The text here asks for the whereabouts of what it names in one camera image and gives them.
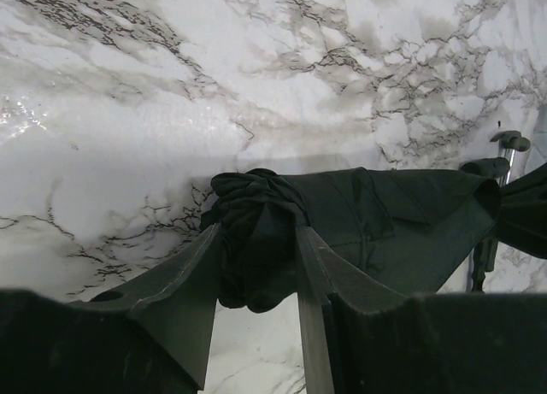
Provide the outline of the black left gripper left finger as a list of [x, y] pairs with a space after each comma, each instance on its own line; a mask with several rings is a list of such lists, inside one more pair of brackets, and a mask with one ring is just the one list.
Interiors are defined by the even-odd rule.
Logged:
[[4, 393], [195, 393], [204, 388], [222, 232], [88, 302], [1, 292]]

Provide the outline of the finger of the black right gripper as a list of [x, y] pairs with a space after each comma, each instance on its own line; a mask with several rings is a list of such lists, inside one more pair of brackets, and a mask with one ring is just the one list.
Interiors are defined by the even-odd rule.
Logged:
[[546, 259], [546, 164], [500, 187], [493, 238]]

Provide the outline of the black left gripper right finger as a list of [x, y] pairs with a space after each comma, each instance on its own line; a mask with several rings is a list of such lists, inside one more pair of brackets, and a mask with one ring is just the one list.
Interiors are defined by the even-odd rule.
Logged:
[[299, 228], [297, 297], [310, 393], [543, 393], [543, 294], [404, 296]]

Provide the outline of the black folding umbrella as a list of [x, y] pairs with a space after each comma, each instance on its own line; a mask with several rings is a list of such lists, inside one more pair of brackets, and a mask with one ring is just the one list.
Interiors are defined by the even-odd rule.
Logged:
[[394, 291], [438, 291], [494, 227], [475, 197], [485, 182], [443, 169], [218, 174], [201, 225], [224, 231], [220, 304], [265, 313], [293, 294], [299, 227]]

